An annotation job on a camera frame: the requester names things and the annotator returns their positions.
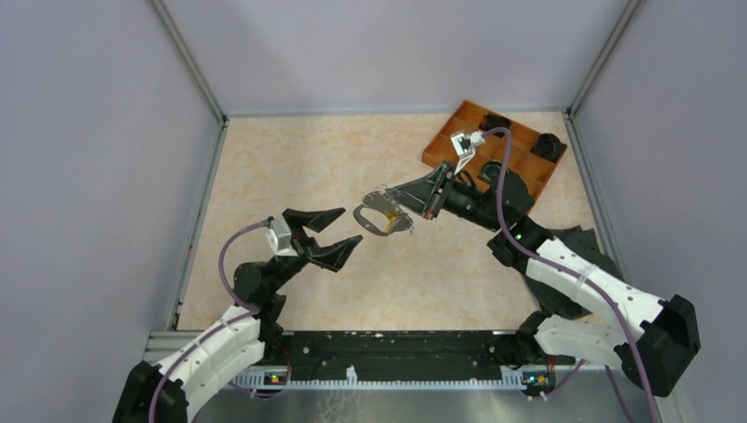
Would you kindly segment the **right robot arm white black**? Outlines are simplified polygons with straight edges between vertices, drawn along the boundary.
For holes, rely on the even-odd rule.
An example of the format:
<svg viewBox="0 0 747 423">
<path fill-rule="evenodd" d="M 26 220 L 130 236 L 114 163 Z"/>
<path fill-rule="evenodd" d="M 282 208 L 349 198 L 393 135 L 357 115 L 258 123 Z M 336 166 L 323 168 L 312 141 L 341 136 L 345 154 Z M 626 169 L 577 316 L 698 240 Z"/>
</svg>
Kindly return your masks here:
<svg viewBox="0 0 747 423">
<path fill-rule="evenodd" d="M 536 312 L 516 339 L 519 356 L 539 363 L 573 356 L 621 370 L 636 386 L 668 397 L 699 353 L 696 308 L 675 294 L 665 300 L 641 291 L 572 250 L 558 234 L 527 215 L 533 198 L 513 171 L 494 175 L 482 191 L 445 162 L 430 174 L 387 188 L 385 195 L 423 219 L 450 212 L 496 232 L 487 246 L 504 266 L 579 304 L 604 323 L 587 326 Z"/>
</svg>

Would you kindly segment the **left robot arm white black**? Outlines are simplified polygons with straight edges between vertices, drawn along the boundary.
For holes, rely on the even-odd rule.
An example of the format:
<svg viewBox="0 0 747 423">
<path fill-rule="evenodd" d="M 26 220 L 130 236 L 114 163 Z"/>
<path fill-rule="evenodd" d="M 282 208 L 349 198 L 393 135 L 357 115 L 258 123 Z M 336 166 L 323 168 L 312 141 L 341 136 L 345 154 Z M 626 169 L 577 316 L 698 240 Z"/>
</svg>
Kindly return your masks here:
<svg viewBox="0 0 747 423">
<path fill-rule="evenodd" d="M 362 242 L 362 235 L 322 246 L 308 235 L 320 233 L 345 213 L 284 210 L 232 234 L 218 255 L 218 275 L 233 303 L 208 329 L 155 363 L 141 361 L 129 372 L 115 408 L 114 422 L 191 422 L 236 375 L 260 362 L 277 361 L 283 329 L 277 319 L 286 298 L 279 289 L 312 264 L 338 272 Z M 270 259 L 241 264 L 233 278 L 225 269 L 229 247 L 242 235 L 262 229 Z"/>
</svg>

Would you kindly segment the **yellow and silver keys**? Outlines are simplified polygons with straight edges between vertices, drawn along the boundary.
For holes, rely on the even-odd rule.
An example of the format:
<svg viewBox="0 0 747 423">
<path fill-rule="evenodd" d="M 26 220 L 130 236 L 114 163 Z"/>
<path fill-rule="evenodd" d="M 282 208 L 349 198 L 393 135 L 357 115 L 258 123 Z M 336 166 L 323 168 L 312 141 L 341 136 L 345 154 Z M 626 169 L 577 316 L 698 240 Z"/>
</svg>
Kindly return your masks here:
<svg viewBox="0 0 747 423">
<path fill-rule="evenodd" d="M 408 213 L 402 210 L 392 211 L 388 214 L 388 223 L 384 230 L 385 235 L 410 232 L 413 221 Z"/>
</svg>

